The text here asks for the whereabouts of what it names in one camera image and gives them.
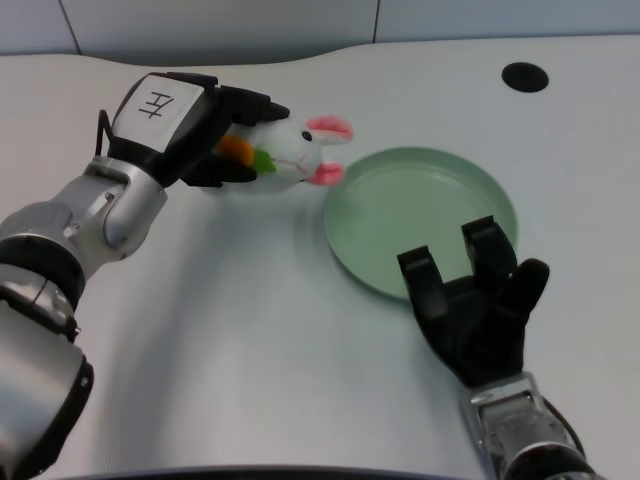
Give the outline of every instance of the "black hole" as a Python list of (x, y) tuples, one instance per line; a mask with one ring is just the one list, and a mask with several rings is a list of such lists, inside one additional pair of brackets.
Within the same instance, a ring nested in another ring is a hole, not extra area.
[(549, 85), (549, 76), (531, 63), (512, 63), (504, 67), (502, 80), (514, 90), (534, 93), (544, 90)]

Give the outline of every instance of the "white table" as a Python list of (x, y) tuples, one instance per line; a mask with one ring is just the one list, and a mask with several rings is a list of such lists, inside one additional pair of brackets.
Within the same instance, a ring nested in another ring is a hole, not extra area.
[[(550, 86), (501, 81), (515, 61)], [(0, 59), (0, 217), (53, 196), (153, 69), (71, 56)], [(293, 63), (174, 69), (350, 118), (345, 162), (395, 146), (485, 168), (520, 218), (520, 258), (551, 265), (526, 367), (591, 463), (637, 473), (640, 38), (367, 45)], [(87, 408), (43, 477), (188, 465), (318, 464), (481, 479), (457, 381), (409, 309), (355, 283), (323, 236), (321, 188), (266, 202), (176, 184), (132, 258), (91, 280), (78, 344)]]

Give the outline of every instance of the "stuffed bunny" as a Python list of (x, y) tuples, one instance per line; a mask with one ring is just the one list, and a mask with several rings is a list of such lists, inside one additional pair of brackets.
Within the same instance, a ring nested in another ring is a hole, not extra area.
[(278, 191), (303, 180), (314, 185), (340, 183), (344, 167), (323, 161), (322, 146), (352, 138), (349, 122), (335, 115), (314, 117), (305, 124), (286, 118), (256, 127), (233, 125), (215, 150), (258, 173), (252, 190)]

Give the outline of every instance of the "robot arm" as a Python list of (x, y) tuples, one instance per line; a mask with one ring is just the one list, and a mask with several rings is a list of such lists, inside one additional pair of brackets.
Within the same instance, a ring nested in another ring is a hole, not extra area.
[(93, 370), (73, 344), (85, 283), (140, 247), (165, 188), (200, 164), (210, 185), (255, 179), (239, 164), (217, 175), (204, 161), (232, 122), (255, 126), (288, 114), (265, 95), (217, 87), (214, 77), (147, 75), (113, 125), (101, 112), (84, 173), (0, 225), (0, 478), (31, 478), (54, 463), (89, 397)]
[(497, 480), (601, 479), (580, 440), (523, 372), (525, 326), (549, 277), (517, 265), (492, 217), (462, 227), (473, 275), (443, 283), (427, 247), (398, 256), (418, 325), (464, 384), (461, 410)]

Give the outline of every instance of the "green plate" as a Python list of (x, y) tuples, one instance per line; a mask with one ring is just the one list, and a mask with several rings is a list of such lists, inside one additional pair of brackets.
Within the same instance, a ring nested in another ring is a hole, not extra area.
[(327, 198), (324, 224), (347, 270), (380, 292), (407, 298), (396, 256), (428, 245), (443, 281), (469, 275), (460, 227), (487, 215), (515, 247), (513, 205), (486, 172), (439, 150), (396, 148), (347, 169)]

